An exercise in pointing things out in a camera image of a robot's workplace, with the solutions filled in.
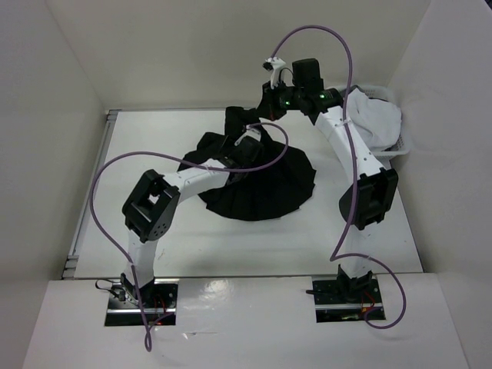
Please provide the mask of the black skirt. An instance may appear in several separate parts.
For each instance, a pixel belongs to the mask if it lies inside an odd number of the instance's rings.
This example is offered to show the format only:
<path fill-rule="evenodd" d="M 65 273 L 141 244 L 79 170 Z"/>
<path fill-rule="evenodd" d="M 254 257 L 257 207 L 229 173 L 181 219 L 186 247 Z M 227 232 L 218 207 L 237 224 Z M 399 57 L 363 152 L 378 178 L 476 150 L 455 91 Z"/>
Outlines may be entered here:
<path fill-rule="evenodd" d="M 184 160 L 202 164 L 223 154 L 238 160 L 234 143 L 248 125 L 258 123 L 253 109 L 231 106 L 225 110 L 224 134 L 206 132 Z M 206 208 L 224 218 L 265 221 L 299 209 L 313 194 L 316 170 L 304 151 L 288 147 L 280 161 L 261 171 L 247 173 L 223 188 L 199 194 Z"/>

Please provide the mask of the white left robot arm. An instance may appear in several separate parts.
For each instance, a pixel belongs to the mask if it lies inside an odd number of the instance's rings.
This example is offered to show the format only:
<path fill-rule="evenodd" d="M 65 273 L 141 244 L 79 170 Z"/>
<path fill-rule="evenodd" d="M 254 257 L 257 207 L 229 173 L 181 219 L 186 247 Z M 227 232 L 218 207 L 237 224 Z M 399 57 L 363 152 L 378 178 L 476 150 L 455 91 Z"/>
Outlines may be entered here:
<path fill-rule="evenodd" d="M 131 261 L 121 274 L 121 283 L 125 297 L 135 307 L 144 307 L 152 300 L 158 240 L 169 231 L 178 205 L 243 179 L 245 173 L 231 170 L 251 168 L 262 148 L 261 133 L 252 128 L 202 162 L 202 169 L 190 167 L 164 175 L 148 170 L 141 176 L 122 208 Z"/>

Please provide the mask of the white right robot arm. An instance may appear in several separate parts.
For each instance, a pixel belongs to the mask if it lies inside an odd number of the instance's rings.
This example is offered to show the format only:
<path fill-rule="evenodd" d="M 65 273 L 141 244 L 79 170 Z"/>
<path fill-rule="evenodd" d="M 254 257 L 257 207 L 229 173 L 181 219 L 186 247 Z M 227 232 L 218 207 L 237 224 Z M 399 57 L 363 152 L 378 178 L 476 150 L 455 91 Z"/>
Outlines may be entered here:
<path fill-rule="evenodd" d="M 346 225 L 332 260 L 338 261 L 334 286 L 329 297 L 353 302 L 369 293 L 373 273 L 369 254 L 374 250 L 378 225 L 391 209 L 398 176 L 375 158 L 344 111 L 345 100 L 336 88 L 325 88 L 317 59 L 307 58 L 292 65 L 292 83 L 282 74 L 286 64 L 268 58 L 264 69 L 271 73 L 262 87 L 258 114 L 272 121 L 288 111 L 299 111 L 327 139 L 341 162 L 349 187 L 338 207 Z"/>

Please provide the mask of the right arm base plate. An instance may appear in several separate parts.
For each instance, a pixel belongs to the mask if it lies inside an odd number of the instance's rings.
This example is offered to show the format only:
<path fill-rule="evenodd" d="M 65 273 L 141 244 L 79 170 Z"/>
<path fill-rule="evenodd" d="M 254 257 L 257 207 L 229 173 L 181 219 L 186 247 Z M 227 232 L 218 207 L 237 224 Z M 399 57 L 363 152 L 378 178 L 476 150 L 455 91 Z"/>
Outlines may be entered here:
<path fill-rule="evenodd" d="M 318 323 L 369 321 L 386 319 L 384 306 L 376 277 L 369 285 L 345 294 L 335 276 L 315 276 L 306 294 L 314 299 L 314 310 Z"/>

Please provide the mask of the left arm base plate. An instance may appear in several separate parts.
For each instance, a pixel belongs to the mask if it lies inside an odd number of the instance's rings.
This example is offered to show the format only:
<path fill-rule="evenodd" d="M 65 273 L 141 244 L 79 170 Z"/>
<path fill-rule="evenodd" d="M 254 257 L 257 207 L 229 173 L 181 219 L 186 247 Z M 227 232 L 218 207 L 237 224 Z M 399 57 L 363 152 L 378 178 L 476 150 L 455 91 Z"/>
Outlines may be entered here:
<path fill-rule="evenodd" d="M 97 289 L 108 291 L 110 296 L 105 315 L 106 327 L 143 326 L 141 309 L 120 282 L 113 281 L 110 287 Z M 178 283 L 176 281 L 156 281 L 153 289 L 144 295 L 144 313 L 151 326 L 174 326 L 176 324 L 176 307 Z"/>

